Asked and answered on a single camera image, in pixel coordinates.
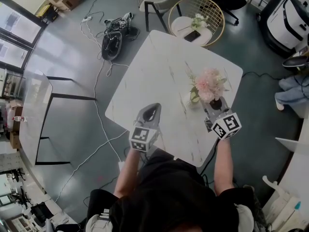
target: gray chair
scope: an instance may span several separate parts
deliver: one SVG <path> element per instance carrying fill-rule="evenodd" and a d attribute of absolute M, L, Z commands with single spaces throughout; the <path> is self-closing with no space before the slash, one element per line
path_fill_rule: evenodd
<path fill-rule="evenodd" d="M 180 0 L 144 0 L 140 5 L 140 11 L 145 12 L 147 32 L 149 32 L 148 15 L 149 13 L 151 13 L 151 14 L 156 14 L 159 17 L 164 27 L 164 30 L 168 33 L 169 30 L 164 23 L 162 15 L 164 15 L 167 11 L 169 11 L 179 1 Z M 179 5 L 177 5 L 177 10 L 178 10 L 179 16 L 182 16 Z"/>

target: smartphone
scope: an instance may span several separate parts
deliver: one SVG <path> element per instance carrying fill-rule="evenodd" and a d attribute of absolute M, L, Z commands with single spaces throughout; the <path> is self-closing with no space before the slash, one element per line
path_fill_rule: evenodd
<path fill-rule="evenodd" d="M 184 39 L 188 42 L 192 42 L 193 40 L 195 40 L 196 38 L 198 38 L 199 36 L 201 36 L 201 34 L 198 31 L 193 31 L 191 33 L 189 33 L 187 36 L 184 37 Z"/>

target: gray floor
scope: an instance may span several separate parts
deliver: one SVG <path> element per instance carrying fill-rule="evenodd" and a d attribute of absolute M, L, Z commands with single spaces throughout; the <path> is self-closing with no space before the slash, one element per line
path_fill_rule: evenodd
<path fill-rule="evenodd" d="M 53 81 L 54 92 L 93 96 L 96 75 L 102 65 L 97 59 L 98 46 L 80 32 L 80 21 L 94 0 L 84 0 L 72 12 L 66 13 L 49 25 L 40 38 L 26 71 L 39 69 L 49 76 L 70 77 L 75 82 Z M 140 29 L 137 40 L 123 47 L 117 63 L 130 64 L 138 48 L 148 35 L 145 31 L 144 15 L 136 7 L 135 0 L 97 0 L 91 12 L 104 11 L 105 19 L 118 18 L 133 12 L 132 25 Z M 281 66 L 282 58 L 273 53 L 263 42 L 255 20 L 256 9 L 252 6 L 238 10 L 239 25 L 226 24 L 222 38 L 210 48 L 211 51 L 239 65 L 244 72 L 268 72 L 282 77 L 287 71 Z M 100 14 L 89 22 L 93 34 L 104 30 L 99 24 Z M 227 21 L 234 22 L 230 16 Z M 150 16 L 150 29 L 163 28 L 155 15 Z M 114 66 L 112 75 L 106 77 L 109 63 L 105 63 L 100 74 L 96 97 L 100 115 L 109 138 L 118 136 L 123 129 L 108 120 L 105 110 L 117 85 L 126 72 L 124 66 Z M 235 173 L 239 185 L 255 187 L 257 196 L 263 201 L 270 189 L 262 182 L 262 176 L 276 180 L 287 160 L 288 150 L 281 146 L 275 136 L 293 139 L 298 119 L 287 108 L 276 110 L 274 94 L 278 82 L 266 76 L 258 78 L 248 75 L 242 80 L 233 110 L 237 112 L 243 129 L 231 139 Z M 95 105 L 92 101 L 54 100 L 49 110 L 42 136 L 50 141 L 40 144 L 38 160 L 69 160 L 71 165 L 36 166 L 32 168 L 37 180 L 55 200 L 73 170 L 95 149 L 106 142 Z M 112 142 L 124 160 L 124 149 L 128 146 L 128 135 Z M 108 145 L 74 174 L 63 189 L 58 204 L 73 219 L 81 221 L 87 211 L 83 199 L 92 189 L 98 188 L 118 176 L 118 159 Z M 212 180 L 213 162 L 206 170 Z M 105 189 L 113 191 L 115 181 Z"/>

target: marble tabletop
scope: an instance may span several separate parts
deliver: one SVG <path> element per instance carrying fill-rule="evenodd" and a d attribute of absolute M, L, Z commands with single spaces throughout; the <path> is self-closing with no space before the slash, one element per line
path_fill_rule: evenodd
<path fill-rule="evenodd" d="M 240 84 L 242 69 L 225 58 L 184 39 L 156 30 L 150 32 L 121 80 L 106 117 L 127 130 L 140 109 L 162 105 L 159 137 L 155 145 L 196 167 L 202 166 L 217 136 L 208 132 L 202 107 L 186 105 L 192 81 L 206 68 L 216 68 L 229 91 L 224 98 L 231 107 Z"/>
<path fill-rule="evenodd" d="M 21 146 L 34 166 L 38 152 L 44 116 L 53 91 L 53 86 L 41 72 L 24 72 L 25 97 L 22 116 L 27 121 L 20 122 L 19 140 Z"/>

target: blue pants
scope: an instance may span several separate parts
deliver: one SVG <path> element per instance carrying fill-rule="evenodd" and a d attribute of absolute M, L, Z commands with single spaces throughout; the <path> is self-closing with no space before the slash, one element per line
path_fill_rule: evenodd
<path fill-rule="evenodd" d="M 279 86 L 284 90 L 284 92 L 278 92 L 275 94 L 277 102 L 283 105 L 294 105 L 307 102 L 308 99 L 304 96 L 301 91 L 301 83 L 305 77 L 296 75 L 288 77 L 286 79 L 281 79 L 279 81 Z M 309 85 L 309 77 L 306 77 L 303 86 Z M 309 86 L 303 87 L 303 91 L 307 97 L 309 97 Z"/>

